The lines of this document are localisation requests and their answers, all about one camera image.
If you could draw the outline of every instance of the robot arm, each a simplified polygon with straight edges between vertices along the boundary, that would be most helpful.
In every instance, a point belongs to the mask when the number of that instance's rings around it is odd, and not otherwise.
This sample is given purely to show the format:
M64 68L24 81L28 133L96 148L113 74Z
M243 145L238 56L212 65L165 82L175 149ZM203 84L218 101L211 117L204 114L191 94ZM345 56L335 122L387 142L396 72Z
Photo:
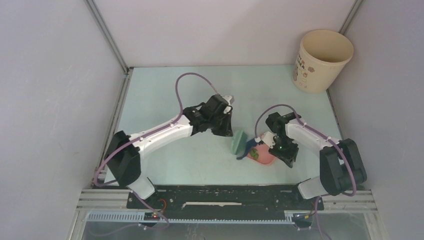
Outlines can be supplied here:
M299 200L325 194L336 196L352 187L347 168L345 164L340 164L341 156L333 144L300 124L293 112L284 116L278 112L272 113L265 123L271 132L266 132L256 141L266 144L269 153L285 162L289 168L293 167L299 151L298 144L293 141L306 146L319 157L319 176L300 182L294 188ZM339 140L332 137L331 140L345 155L356 184L365 182L367 174L356 143L350 138Z
M123 144L135 141L117 153L107 163L108 168L120 186L128 186L142 199L148 198L155 192L155 187L147 177L141 176L140 160L173 141L193 136L207 129L211 129L214 135L233 136L231 128L233 110L231 104L233 101L232 96L222 97L216 94L210 97L206 103L186 107L182 111L182 116L175 123L173 122L176 118L172 118L147 131L131 135L126 135L123 131L115 133L106 151L105 158ZM142 137L159 128L163 129Z

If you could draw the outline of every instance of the black metal plate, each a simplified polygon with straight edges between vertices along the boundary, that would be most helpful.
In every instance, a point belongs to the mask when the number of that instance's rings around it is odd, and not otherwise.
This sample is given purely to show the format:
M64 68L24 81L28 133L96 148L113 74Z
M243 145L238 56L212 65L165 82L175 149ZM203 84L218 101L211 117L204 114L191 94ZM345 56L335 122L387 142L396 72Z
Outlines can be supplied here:
M310 211L312 200L296 202L290 191L292 185L157 185L157 192L147 200L155 209L162 209L171 219L201 220L281 220L284 211ZM129 193L128 209L147 209L133 193ZM184 205L186 202L223 202L241 205Z

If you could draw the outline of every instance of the white wall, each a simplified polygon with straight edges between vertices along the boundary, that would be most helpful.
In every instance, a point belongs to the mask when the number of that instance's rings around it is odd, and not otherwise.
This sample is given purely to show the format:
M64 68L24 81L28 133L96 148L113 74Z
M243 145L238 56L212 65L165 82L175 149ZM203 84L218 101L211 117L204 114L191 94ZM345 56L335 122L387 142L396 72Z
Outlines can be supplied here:
M0 3L0 238L65 239L122 81L83 0Z
M96 0L131 67L294 64L302 36L338 31L354 0Z
M424 1L365 1L347 37L355 54L331 87L359 146L393 240L423 239Z

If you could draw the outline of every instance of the light blue tabletop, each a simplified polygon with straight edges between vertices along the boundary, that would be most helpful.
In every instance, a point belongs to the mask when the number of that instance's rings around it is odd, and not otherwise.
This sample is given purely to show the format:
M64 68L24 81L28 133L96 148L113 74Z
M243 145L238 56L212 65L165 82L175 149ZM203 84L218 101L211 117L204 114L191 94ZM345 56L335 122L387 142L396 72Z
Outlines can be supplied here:
M175 81L186 72L205 76L221 95L233 95L232 128L243 129L254 137L255 122L268 107L288 104L310 126L340 138L329 99L325 92L310 94L292 83L293 65L138 67L133 70L119 120L118 130L138 133L168 121L179 113ZM214 94L197 76L186 76L179 83L183 107L206 102ZM288 108L275 108L281 115ZM266 114L258 133L268 130ZM157 185L263 185L297 184L319 175L319 159L303 145L293 168L281 160L264 166L245 158L236 160L230 153L231 137L214 136L209 131L177 140L141 160L142 175ZM114 179L107 171L106 181Z

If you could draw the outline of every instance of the green sponge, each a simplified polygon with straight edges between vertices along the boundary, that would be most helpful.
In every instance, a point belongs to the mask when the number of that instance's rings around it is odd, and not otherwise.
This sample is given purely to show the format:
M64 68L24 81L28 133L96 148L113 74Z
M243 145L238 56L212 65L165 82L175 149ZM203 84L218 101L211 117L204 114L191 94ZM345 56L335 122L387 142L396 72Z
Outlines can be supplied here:
M232 137L230 152L234 155L244 152L247 141L248 135L243 130L236 131Z

